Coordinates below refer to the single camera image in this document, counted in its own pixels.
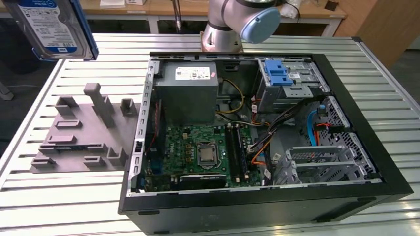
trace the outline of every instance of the blue hard drive label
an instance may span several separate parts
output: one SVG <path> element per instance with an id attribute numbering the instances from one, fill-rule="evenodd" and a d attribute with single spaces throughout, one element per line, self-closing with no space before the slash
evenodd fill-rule
<path id="1" fill-rule="evenodd" d="M 43 46 L 54 53 L 78 50 L 67 25 L 59 20 L 60 9 L 54 0 L 20 0 L 19 8 Z"/>

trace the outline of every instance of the power supply label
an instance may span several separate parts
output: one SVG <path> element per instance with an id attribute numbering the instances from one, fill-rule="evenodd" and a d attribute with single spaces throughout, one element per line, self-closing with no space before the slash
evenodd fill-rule
<path id="1" fill-rule="evenodd" d="M 175 70 L 176 80 L 210 80 L 211 68 L 210 67 L 179 67 Z"/>
<path id="2" fill-rule="evenodd" d="M 43 46 L 55 53 L 78 50 L 74 36 L 60 21 L 60 9 L 54 0 L 20 0 L 19 8 Z"/>

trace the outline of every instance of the motherboard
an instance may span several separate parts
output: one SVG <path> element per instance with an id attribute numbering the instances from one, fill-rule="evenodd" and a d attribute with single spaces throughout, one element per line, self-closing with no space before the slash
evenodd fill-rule
<path id="1" fill-rule="evenodd" d="M 208 185 L 260 186 L 259 170 L 248 170 L 246 159 L 251 143 L 247 125 L 168 126 L 166 155 L 163 159 L 151 160 L 147 187 L 171 191 L 207 188 Z"/>

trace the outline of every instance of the ram slot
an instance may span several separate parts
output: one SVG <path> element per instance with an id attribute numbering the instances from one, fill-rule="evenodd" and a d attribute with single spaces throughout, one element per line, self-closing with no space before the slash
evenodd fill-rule
<path id="1" fill-rule="evenodd" d="M 230 160 L 230 173 L 234 182 L 240 182 L 240 157 L 239 153 L 236 152 L 238 139 L 236 131 L 234 130 L 234 126 L 227 126 L 224 129 L 224 138 L 226 138 L 226 147 L 227 147 L 227 154 Z"/>
<path id="2" fill-rule="evenodd" d="M 239 155 L 238 161 L 239 161 L 239 166 L 240 166 L 240 175 L 243 179 L 248 179 L 248 167 L 247 167 L 247 158 L 246 158 L 246 147 L 243 146 L 243 137 L 242 137 L 242 132 L 240 132 L 240 127 L 235 127 L 235 132 L 236 132 L 236 140 L 235 143 L 238 145 L 235 145 L 236 148 L 236 152 Z"/>

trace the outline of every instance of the chip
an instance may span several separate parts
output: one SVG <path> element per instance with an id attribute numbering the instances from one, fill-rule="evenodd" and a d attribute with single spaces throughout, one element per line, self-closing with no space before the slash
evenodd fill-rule
<path id="1" fill-rule="evenodd" d="M 212 148 L 202 148 L 200 150 L 200 161 L 215 161 L 215 156 L 212 154 Z"/>
<path id="2" fill-rule="evenodd" d="M 204 169 L 212 168 L 218 164 L 218 146 L 215 144 L 206 144 L 198 146 L 199 158 L 198 164 Z"/>

